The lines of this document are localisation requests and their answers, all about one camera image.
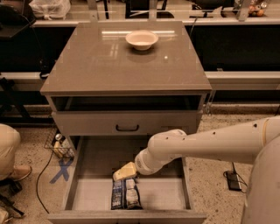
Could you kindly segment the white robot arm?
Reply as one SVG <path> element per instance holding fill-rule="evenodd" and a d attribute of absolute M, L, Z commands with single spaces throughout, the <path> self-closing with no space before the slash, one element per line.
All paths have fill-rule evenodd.
<path fill-rule="evenodd" d="M 113 180 L 151 175 L 183 157 L 252 164 L 241 224 L 280 224 L 280 116 L 191 135 L 181 129 L 157 133 Z"/>

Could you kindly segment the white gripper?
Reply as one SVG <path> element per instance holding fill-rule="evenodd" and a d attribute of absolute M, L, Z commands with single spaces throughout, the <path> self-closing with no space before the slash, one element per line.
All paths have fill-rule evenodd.
<path fill-rule="evenodd" d="M 162 167 L 161 162 L 156 160 L 147 149 L 144 149 L 136 155 L 135 163 L 129 162 L 121 169 L 115 171 L 113 180 L 133 178 L 137 175 L 137 172 L 143 175 L 151 175 L 158 172 Z"/>

